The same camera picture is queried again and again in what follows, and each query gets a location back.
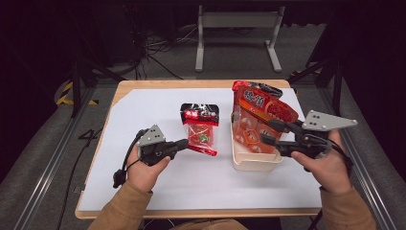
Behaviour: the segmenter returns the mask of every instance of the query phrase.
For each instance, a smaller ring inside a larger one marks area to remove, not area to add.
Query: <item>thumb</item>
[[[170,161],[170,157],[166,156],[164,159],[162,159],[160,162],[156,163],[154,166],[152,166],[154,168],[155,171],[157,171],[158,173],[161,173],[169,164]]]
[[[312,169],[314,168],[313,167],[314,166],[314,159],[304,155],[303,153],[298,152],[298,151],[293,151],[291,156],[299,164],[303,165],[308,170],[312,171]]]

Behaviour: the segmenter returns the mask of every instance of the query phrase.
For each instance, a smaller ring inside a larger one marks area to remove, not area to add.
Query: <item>metal frame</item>
[[[334,108],[331,106],[331,96],[329,95],[326,88],[320,88],[319,92],[321,93],[322,99],[324,100],[325,105],[327,106],[329,113],[334,114]],[[367,171],[360,154],[358,153],[354,143],[351,141],[350,135],[347,130],[340,129],[342,136],[343,144],[346,147],[347,154],[352,160],[353,171],[355,172],[363,190],[366,195],[368,202],[372,207],[377,224],[380,226],[380,229],[385,230],[396,230],[394,221],[391,218],[385,204],[383,203],[382,198],[379,195],[379,192],[376,189],[375,183],[373,182],[370,174]]]
[[[86,89],[81,104],[87,104],[91,100],[94,91],[95,88]],[[71,120],[69,121],[46,169],[44,170],[44,173],[39,177],[35,189],[13,229],[20,230],[29,228],[31,222],[34,219],[35,213],[42,202],[42,199],[46,195],[48,188],[50,187],[51,182],[54,179],[56,171],[65,154],[66,145],[70,141],[85,108],[86,106],[82,106],[79,109],[77,116],[71,118]]]
[[[264,12],[213,12],[203,11],[203,7],[199,6],[198,15],[198,44],[196,54],[196,72],[203,71],[203,56],[204,56],[204,38],[203,28],[229,28],[229,27],[244,27],[244,28],[271,28],[271,39],[265,40],[265,46],[271,58],[275,72],[282,71],[275,52],[275,43],[278,32],[281,27],[284,7],[280,7],[279,11],[264,11]]]

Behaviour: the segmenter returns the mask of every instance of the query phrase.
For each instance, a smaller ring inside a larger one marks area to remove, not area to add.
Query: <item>plastic wrapper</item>
[[[233,85],[234,106],[232,130],[234,140],[252,153],[273,153],[274,147],[263,144],[260,135],[266,134],[279,140],[281,132],[267,125],[270,120],[296,122],[299,115],[288,104],[279,100],[278,88],[238,80]]]
[[[188,135],[188,149],[217,155],[219,109],[216,104],[183,103],[180,114]]]

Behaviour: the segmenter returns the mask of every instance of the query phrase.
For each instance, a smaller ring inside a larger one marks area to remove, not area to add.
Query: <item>person's right hand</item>
[[[332,130],[328,138],[343,149],[340,132]],[[351,189],[349,175],[343,156],[332,149],[321,159],[312,159],[303,153],[294,151],[292,157],[313,173],[314,178],[330,193],[341,194]]]

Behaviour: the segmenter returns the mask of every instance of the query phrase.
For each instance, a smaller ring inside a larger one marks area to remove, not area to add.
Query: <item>sleeve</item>
[[[353,187],[343,194],[332,194],[322,188],[321,197],[324,221],[328,230],[376,229],[370,209]]]
[[[125,182],[88,229],[137,229],[151,197],[152,193]]]

